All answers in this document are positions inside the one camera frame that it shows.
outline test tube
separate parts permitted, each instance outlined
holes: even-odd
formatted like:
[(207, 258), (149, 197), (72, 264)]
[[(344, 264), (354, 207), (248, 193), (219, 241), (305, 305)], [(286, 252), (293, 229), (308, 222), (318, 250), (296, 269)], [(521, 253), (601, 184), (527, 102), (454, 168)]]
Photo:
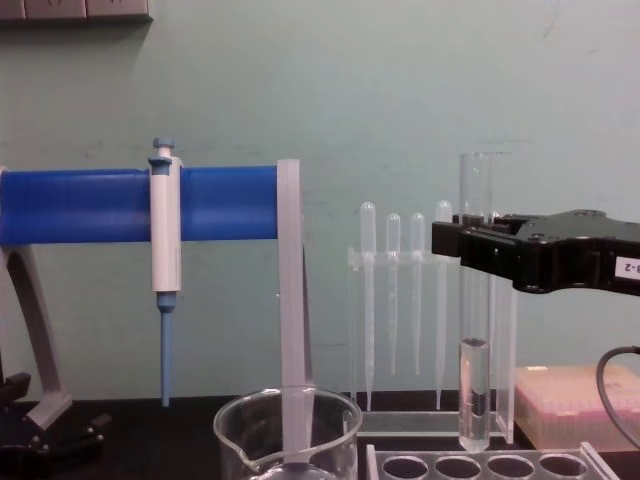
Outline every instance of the test tube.
[(391, 375), (396, 373), (396, 344), (398, 341), (398, 262), (400, 254), (400, 216), (387, 217), (387, 260), (389, 262), (389, 342), (391, 347)]
[[(460, 157), (460, 222), (491, 221), (491, 164), (495, 154)], [(489, 446), (490, 306), (489, 274), (464, 263), (460, 269), (460, 445), (468, 452)]]
[(367, 410), (371, 410), (374, 372), (374, 277), (376, 260), (376, 207), (365, 202), (360, 207), (360, 251), (364, 269), (364, 375), (367, 388)]
[(413, 295), (411, 315), (413, 317), (413, 355), (416, 375), (420, 375), (420, 330), (422, 327), (422, 258), (425, 248), (424, 216), (414, 213), (409, 229), (409, 248), (413, 269)]

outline white pipette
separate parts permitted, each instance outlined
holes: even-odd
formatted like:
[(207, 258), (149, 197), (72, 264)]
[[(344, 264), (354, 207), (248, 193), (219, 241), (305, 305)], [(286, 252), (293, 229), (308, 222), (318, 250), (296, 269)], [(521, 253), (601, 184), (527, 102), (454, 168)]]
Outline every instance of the white pipette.
[(422, 326), (422, 257), (425, 246), (424, 216), (414, 213), (411, 216), (409, 248), (412, 254), (413, 268), (413, 354), (416, 363), (416, 375), (420, 375), (420, 329)]
[(367, 410), (371, 410), (374, 368), (374, 277), (376, 260), (376, 207), (371, 202), (360, 207), (360, 251), (364, 267), (364, 360)]
[[(446, 200), (438, 202), (436, 206), (436, 221), (451, 222), (453, 210)], [(436, 409), (440, 410), (440, 397), (444, 383), (444, 360), (447, 353), (447, 262), (448, 258), (436, 255), (437, 295), (436, 305)]]
[(396, 374), (398, 339), (398, 262), (400, 254), (400, 216), (387, 217), (387, 258), (389, 261), (389, 340), (391, 342), (391, 375)]

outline clear liquid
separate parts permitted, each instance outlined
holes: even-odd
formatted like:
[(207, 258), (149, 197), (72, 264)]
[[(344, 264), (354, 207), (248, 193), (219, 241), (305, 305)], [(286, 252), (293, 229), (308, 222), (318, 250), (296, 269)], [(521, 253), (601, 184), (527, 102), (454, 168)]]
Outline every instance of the clear liquid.
[(340, 480), (308, 463), (284, 463), (248, 480)]
[(489, 446), (489, 344), (479, 338), (460, 342), (460, 445), (468, 452)]

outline blue pipette holder bar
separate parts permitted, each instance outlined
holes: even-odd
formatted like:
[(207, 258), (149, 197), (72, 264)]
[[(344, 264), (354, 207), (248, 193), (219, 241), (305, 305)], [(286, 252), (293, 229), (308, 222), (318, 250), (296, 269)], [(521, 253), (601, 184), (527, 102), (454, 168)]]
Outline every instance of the blue pipette holder bar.
[[(276, 167), (183, 168), (184, 241), (277, 238)], [(148, 170), (0, 177), (0, 245), (148, 242)]]

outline lab bench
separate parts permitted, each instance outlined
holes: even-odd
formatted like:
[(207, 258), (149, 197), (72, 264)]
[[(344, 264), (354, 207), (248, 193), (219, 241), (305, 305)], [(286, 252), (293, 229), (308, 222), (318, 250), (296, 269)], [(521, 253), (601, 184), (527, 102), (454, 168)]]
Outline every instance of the lab bench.
[[(80, 431), (91, 419), (107, 413), (112, 424), (102, 456), (93, 463), (52, 480), (211, 480), (220, 476), (219, 447), (212, 430), (217, 410), (232, 397), (173, 399), (164, 409), (157, 399), (77, 401), (53, 427), (52, 435)], [(381, 410), (416, 410), (430, 404), (431, 392), (376, 393)], [(455, 409), (455, 392), (443, 393), (443, 408)], [(25, 411), (27, 404), (22, 404)], [(457, 438), (386, 438), (359, 441), (359, 472), (364, 478), (365, 446), (380, 450), (460, 450)], [(492, 450), (532, 448), (518, 432), (513, 445), (493, 438)], [(621, 480), (640, 478), (640, 452), (602, 454)]]

